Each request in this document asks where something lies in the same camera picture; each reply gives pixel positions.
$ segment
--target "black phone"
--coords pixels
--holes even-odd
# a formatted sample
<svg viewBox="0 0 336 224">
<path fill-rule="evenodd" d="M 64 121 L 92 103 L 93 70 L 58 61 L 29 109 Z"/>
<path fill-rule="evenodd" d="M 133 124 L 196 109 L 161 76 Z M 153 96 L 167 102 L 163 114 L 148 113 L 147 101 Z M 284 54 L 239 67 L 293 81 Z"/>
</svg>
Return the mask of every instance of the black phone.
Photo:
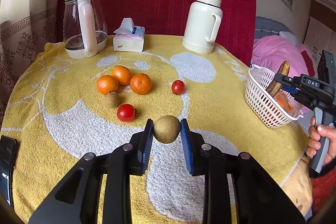
<svg viewBox="0 0 336 224">
<path fill-rule="evenodd" d="M 14 208 L 12 178 L 16 150 L 17 140 L 2 135 L 0 138 L 0 193 L 12 208 Z"/>
</svg>

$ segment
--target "mandarin orange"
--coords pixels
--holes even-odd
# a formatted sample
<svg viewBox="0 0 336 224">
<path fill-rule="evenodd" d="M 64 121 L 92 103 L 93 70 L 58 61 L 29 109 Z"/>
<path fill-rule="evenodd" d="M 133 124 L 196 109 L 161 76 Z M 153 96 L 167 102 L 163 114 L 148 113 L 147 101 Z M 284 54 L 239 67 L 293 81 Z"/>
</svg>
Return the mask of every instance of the mandarin orange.
<svg viewBox="0 0 336 224">
<path fill-rule="evenodd" d="M 152 88 L 152 80 L 148 75 L 139 73 L 131 78 L 130 86 L 135 93 L 146 94 Z"/>
<path fill-rule="evenodd" d="M 125 66 L 115 66 L 111 71 L 111 75 L 116 78 L 120 85 L 128 85 L 132 78 L 131 71 Z"/>
<path fill-rule="evenodd" d="M 104 95 L 107 95 L 109 92 L 117 92 L 118 80 L 111 75 L 103 75 L 97 81 L 97 89 Z"/>
</svg>

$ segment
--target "banana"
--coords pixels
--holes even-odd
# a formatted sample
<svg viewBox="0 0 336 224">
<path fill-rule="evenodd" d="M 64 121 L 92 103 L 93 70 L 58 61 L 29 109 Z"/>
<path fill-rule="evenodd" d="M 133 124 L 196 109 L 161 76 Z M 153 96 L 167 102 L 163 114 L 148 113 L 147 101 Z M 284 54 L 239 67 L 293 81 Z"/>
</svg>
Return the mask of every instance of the banana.
<svg viewBox="0 0 336 224">
<path fill-rule="evenodd" d="M 280 68 L 278 69 L 278 73 L 281 73 L 282 75 L 288 75 L 289 73 L 289 63 L 287 61 L 283 62 L 280 66 Z M 268 85 L 268 87 L 266 88 L 266 91 L 272 96 L 274 97 L 277 92 L 282 88 L 282 84 L 279 82 L 276 82 L 275 80 L 272 80 L 272 82 Z"/>
</svg>

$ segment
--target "cherry tomato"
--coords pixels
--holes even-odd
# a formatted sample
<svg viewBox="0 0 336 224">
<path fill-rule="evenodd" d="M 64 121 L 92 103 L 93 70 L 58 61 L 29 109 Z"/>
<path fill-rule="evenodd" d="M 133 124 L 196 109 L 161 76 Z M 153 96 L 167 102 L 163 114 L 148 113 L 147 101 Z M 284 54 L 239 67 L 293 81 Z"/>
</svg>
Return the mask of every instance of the cherry tomato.
<svg viewBox="0 0 336 224">
<path fill-rule="evenodd" d="M 184 92 L 184 83 L 181 80 L 176 80 L 171 85 L 171 91 L 177 95 L 180 95 Z"/>
<path fill-rule="evenodd" d="M 118 108 L 117 117 L 123 122 L 133 121 L 135 118 L 135 108 L 130 104 L 121 105 Z"/>
</svg>

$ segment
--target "thermos handle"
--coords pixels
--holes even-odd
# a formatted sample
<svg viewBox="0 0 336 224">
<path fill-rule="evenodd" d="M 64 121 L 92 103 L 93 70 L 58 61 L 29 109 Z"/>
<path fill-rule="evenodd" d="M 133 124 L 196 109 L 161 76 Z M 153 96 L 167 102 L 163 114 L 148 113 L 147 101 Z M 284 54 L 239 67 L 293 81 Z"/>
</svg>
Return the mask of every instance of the thermos handle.
<svg viewBox="0 0 336 224">
<path fill-rule="evenodd" d="M 86 57 L 97 54 L 95 14 L 90 0 L 78 0 L 79 23 Z"/>
<path fill-rule="evenodd" d="M 219 30 L 219 26 L 221 24 L 221 17 L 219 15 L 216 15 L 214 13 L 211 14 L 212 16 L 215 16 L 215 24 L 213 25 L 213 28 L 212 28 L 212 32 L 211 32 L 211 35 L 210 35 L 210 38 L 205 38 L 205 40 L 209 43 L 214 43 L 215 40 L 216 40 L 216 36 L 217 36 L 217 33 L 218 33 L 218 30 Z"/>
</svg>

